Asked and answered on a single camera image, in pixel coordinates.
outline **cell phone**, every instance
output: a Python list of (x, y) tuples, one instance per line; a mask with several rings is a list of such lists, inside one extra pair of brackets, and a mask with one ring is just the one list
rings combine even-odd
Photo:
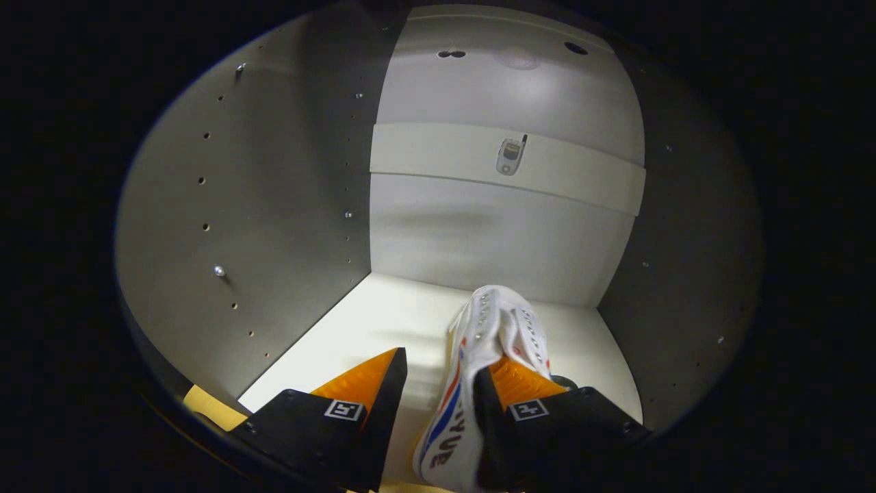
[(507, 176), (517, 173), (520, 158), (523, 157), (523, 149), (526, 147), (526, 137), (528, 135), (524, 135), (523, 140), (520, 141), (505, 139), (502, 142), (502, 147), (498, 150), (498, 159), (496, 159), (496, 170), (499, 173)]

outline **blue stripe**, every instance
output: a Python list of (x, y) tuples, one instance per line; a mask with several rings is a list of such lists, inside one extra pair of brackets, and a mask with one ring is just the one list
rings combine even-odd
[(426, 452), (428, 451), (429, 447), (432, 446), (432, 442), (434, 442), (434, 440), (438, 438), (438, 435), (440, 435), (441, 432), (444, 431), (444, 428), (446, 428), (447, 424), (450, 422), (450, 417), (453, 416), (453, 411), (456, 409), (456, 401), (459, 399), (460, 390), (461, 385), (458, 383), (456, 385), (456, 390), (453, 392), (453, 396), (450, 398), (450, 403), (448, 404), (447, 409), (444, 410), (444, 414), (441, 416), (441, 419), (438, 420), (438, 423), (435, 425), (434, 430), (432, 430), (432, 433), (429, 434), (429, 440), (426, 441), (426, 446), (423, 447), (423, 453), (420, 457), (420, 463), (422, 463), (423, 459), (426, 458)]

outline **drilled hole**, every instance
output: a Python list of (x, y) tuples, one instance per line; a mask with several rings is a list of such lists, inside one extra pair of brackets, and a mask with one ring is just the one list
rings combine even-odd
[(566, 41), (565, 43), (563, 43), (563, 45), (566, 48), (568, 48), (570, 52), (572, 52), (574, 54), (587, 54), (587, 50), (585, 50), (584, 48), (581, 48), (580, 46), (578, 46), (575, 43), (572, 43), (570, 41)]

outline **orange gripper pad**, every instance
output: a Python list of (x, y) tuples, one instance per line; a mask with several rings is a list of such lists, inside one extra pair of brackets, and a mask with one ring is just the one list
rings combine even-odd
[(374, 406), (374, 399), (378, 396), (380, 384), (383, 383), (386, 370), (398, 350), (397, 347), (390, 349), (347, 370), (311, 394), (339, 401), (365, 404), (365, 410), (370, 412)]
[(493, 386), (496, 387), (502, 410), (514, 403), (551, 397), (566, 391), (531, 369), (510, 360), (507, 356), (490, 365)]

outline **white shelf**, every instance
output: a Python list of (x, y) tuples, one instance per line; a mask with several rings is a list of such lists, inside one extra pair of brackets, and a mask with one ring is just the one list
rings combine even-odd
[[(392, 430), (384, 478), (420, 482), (410, 466), (414, 442), (438, 404), (447, 329), (469, 291), (372, 273), (295, 343), (240, 397), (257, 411), (280, 391), (310, 392), (393, 347), (407, 351), (407, 381)], [(630, 369), (595, 308), (533, 303), (547, 334), (551, 368), (592, 386), (641, 422)]]

